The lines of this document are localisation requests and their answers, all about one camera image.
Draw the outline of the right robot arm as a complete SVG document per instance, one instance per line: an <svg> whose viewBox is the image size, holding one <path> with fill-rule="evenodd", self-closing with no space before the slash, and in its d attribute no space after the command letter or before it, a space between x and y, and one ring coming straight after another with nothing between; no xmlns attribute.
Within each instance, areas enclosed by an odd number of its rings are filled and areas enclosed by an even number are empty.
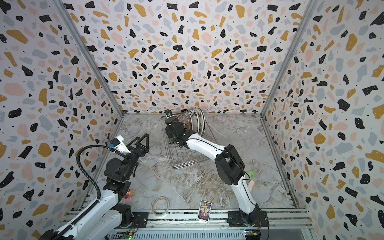
<svg viewBox="0 0 384 240"><path fill-rule="evenodd" d="M185 124L176 116L167 116L165 131L169 140L180 148L197 151L215 162L220 179L229 185L239 203L241 224L254 226L262 213L247 186L245 164L232 145L221 146L206 140L193 130L186 130Z"/></svg>

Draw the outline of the black white striped plate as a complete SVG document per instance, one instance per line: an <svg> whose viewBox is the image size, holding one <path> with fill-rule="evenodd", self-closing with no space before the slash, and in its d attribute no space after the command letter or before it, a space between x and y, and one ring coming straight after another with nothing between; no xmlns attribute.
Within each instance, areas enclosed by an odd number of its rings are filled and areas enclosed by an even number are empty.
<svg viewBox="0 0 384 240"><path fill-rule="evenodd" d="M200 118L199 118L199 111L198 110L190 110L189 112L192 114L192 116L194 118L194 123L196 125L196 127L195 127L196 133L200 135L200 133L201 133L201 130L200 130L201 123L200 123Z"/></svg>

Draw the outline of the watermelon pattern plate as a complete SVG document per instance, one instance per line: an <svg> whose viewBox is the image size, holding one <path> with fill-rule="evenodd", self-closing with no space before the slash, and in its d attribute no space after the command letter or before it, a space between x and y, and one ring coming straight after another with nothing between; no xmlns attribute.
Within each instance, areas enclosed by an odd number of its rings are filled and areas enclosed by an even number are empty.
<svg viewBox="0 0 384 240"><path fill-rule="evenodd" d="M206 130L205 115L204 115L203 111L200 108L197 108L197 110L199 111L199 118L200 118L200 123L201 123L201 126L200 126L200 130L201 130L200 136L203 137L204 133L205 133L205 130Z"/></svg>

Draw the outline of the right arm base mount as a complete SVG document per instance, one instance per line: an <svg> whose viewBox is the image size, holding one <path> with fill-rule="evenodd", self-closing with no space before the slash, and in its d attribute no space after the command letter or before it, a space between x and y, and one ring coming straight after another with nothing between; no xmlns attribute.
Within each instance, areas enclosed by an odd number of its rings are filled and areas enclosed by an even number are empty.
<svg viewBox="0 0 384 240"><path fill-rule="evenodd" d="M250 214L242 211L229 211L227 223L230 227L269 227L269 219L266 211L256 210Z"/></svg>

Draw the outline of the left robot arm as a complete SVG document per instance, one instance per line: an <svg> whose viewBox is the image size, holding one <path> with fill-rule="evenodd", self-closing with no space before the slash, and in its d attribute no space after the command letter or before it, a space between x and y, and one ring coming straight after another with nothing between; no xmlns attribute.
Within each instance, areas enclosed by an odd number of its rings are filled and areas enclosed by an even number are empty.
<svg viewBox="0 0 384 240"><path fill-rule="evenodd" d="M102 148L118 155L106 164L104 175L107 180L100 188L96 181L85 171L80 157L91 148ZM139 229L140 222L134 218L132 208L121 203L127 195L141 157L150 150L149 135L136 137L125 144L122 136L111 140L108 146L89 145L79 150L76 162L81 172L96 190L96 198L72 220L58 230L46 231L42 240L104 240L117 227L131 231Z"/></svg>

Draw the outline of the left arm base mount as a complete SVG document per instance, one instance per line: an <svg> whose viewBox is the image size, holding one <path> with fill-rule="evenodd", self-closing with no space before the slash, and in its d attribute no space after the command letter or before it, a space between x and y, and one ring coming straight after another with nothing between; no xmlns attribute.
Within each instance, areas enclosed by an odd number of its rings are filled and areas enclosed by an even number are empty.
<svg viewBox="0 0 384 240"><path fill-rule="evenodd" d="M145 229L149 219L149 212L132 212L126 210L122 213L122 221L119 228L123 229Z"/></svg>

